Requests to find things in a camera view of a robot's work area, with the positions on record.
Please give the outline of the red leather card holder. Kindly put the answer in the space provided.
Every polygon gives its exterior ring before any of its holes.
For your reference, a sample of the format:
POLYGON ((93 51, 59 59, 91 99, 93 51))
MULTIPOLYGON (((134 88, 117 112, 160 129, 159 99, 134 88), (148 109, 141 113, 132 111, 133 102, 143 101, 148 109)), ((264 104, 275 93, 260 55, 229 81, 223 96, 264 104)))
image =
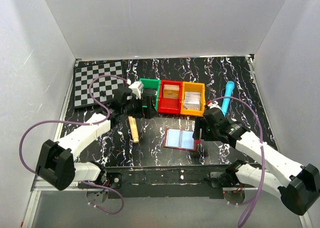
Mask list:
POLYGON ((194 140, 193 134, 193 131, 169 128, 165 132, 163 146, 194 152, 197 149, 197 142, 194 140))

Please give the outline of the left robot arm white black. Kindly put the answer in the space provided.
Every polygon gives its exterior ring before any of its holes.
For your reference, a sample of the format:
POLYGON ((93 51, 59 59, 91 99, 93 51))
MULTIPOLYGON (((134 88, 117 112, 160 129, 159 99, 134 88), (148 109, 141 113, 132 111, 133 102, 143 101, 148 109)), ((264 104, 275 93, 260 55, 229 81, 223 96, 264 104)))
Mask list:
POLYGON ((59 191, 73 182, 109 186, 114 177, 105 168, 95 161, 77 162, 77 157, 93 141, 112 130, 123 116, 150 119, 156 115, 151 95, 140 95, 136 88, 121 87, 85 124, 57 141, 48 139, 42 144, 35 174, 59 191))

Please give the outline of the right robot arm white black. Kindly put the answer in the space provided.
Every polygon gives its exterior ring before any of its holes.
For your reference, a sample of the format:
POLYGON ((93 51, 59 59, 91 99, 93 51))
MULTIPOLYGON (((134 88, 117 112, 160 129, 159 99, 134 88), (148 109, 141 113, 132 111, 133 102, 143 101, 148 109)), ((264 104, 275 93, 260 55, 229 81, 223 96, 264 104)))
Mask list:
POLYGON ((225 170, 225 180, 236 185, 248 184, 279 198, 283 205, 303 216, 320 197, 320 171, 312 164, 302 165, 261 142, 240 121, 232 121, 217 108, 196 117, 193 139, 230 145, 261 165, 257 169, 244 161, 236 161, 225 170))

